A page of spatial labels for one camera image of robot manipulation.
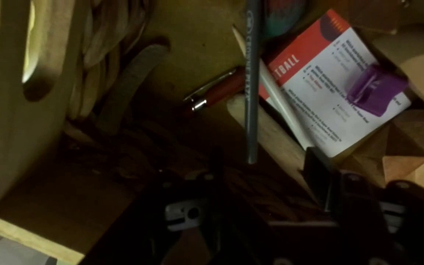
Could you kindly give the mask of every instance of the paper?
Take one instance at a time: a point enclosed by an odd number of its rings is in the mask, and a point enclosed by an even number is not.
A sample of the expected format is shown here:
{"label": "paper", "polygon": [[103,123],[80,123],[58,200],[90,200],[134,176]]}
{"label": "paper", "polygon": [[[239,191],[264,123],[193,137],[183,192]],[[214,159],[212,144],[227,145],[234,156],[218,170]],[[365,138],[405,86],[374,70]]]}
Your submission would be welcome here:
{"label": "paper", "polygon": [[[329,10],[268,66],[317,145],[335,157],[410,106],[408,97],[399,94],[377,117],[346,100],[374,63],[376,57],[349,23]],[[271,103],[264,89],[261,95]]]}
{"label": "paper", "polygon": [[49,256],[36,251],[22,244],[2,240],[0,241],[0,265],[46,265]]}

